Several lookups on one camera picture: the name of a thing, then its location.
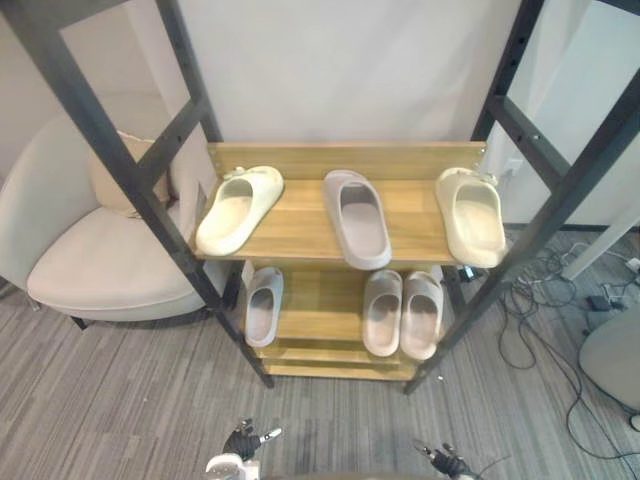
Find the slide sandal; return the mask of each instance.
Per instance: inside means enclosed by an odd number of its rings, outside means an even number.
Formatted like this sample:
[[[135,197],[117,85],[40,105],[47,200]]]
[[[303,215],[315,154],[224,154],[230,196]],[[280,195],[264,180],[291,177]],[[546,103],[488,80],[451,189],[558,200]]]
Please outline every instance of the slide sandal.
[[[460,263],[495,267],[506,251],[500,197],[490,175],[450,168],[436,182],[447,243]]]
[[[442,287],[431,275],[413,272],[404,281],[400,346],[416,360],[436,353],[444,303]]]
[[[391,242],[378,193],[351,170],[324,178],[324,203],[345,261],[359,270],[376,270],[391,260]]]
[[[252,347],[266,347],[276,338],[283,288],[282,272],[274,267],[258,270],[251,279],[244,336]]]
[[[372,274],[364,289],[362,339],[373,355],[388,357],[398,349],[402,277],[393,270]]]
[[[237,167],[224,176],[209,213],[198,227],[196,245],[207,255],[238,250],[275,205],[284,180],[273,167]]]

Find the white slide sandal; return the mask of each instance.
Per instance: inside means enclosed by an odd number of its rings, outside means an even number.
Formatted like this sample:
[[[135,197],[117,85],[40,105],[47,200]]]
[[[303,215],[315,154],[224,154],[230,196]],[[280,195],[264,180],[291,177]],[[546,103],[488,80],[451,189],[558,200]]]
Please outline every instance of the white slide sandal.
[[[490,175],[450,168],[436,182],[447,243],[460,263],[495,267],[506,251],[500,197]]]
[[[196,233],[197,247],[207,255],[229,255],[251,236],[275,205],[284,180],[273,167],[237,167],[224,176],[209,213]]]

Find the light gray slide sandal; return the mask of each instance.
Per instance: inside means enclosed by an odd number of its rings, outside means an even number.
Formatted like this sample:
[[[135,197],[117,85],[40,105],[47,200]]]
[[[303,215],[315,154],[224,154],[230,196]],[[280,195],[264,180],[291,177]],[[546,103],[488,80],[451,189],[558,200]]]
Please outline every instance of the light gray slide sandal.
[[[324,203],[346,262],[375,270],[391,260],[391,242],[382,203],[369,181],[351,170],[324,178]]]
[[[274,267],[258,270],[247,292],[245,340],[252,347],[266,347],[276,338],[284,280]]]
[[[362,339],[373,355],[388,357],[398,349],[402,277],[393,270],[372,274],[364,289]]]
[[[440,284],[425,272],[413,272],[404,281],[400,347],[416,360],[436,353],[442,324],[444,296]]]

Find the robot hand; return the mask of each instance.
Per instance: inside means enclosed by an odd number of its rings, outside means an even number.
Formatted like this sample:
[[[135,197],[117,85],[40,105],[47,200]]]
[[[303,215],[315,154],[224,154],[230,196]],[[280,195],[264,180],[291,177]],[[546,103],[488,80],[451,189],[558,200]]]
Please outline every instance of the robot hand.
[[[448,443],[443,443],[442,447],[447,453],[440,450],[432,450],[420,440],[413,440],[413,447],[422,455],[427,457],[431,465],[440,473],[449,475],[454,480],[472,480],[473,472],[458,452]]]
[[[277,437],[282,433],[281,428],[276,428],[262,436],[252,435],[252,420],[247,418],[240,422],[236,429],[231,433],[227,441],[224,443],[222,451],[224,453],[235,453],[243,462],[253,458],[256,450],[260,445]]]

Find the white wall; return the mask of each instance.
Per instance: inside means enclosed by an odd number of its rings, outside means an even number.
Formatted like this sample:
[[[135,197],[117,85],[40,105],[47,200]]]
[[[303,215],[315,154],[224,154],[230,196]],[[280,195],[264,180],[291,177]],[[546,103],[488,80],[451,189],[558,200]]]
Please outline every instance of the white wall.
[[[157,92],[122,7],[65,29],[63,36],[98,94]],[[62,108],[0,16],[0,182],[33,135]]]
[[[513,0],[183,0],[226,141],[466,140]]]
[[[550,0],[532,38],[509,96],[571,163],[640,67],[640,18],[602,4]],[[574,10],[579,23],[558,12]],[[553,44],[543,45],[544,39]],[[487,168],[499,175],[509,156],[520,156],[506,135],[494,129]],[[637,196],[640,137],[567,223],[609,225]],[[549,196],[548,189],[525,165],[500,187],[507,222],[528,222]]]

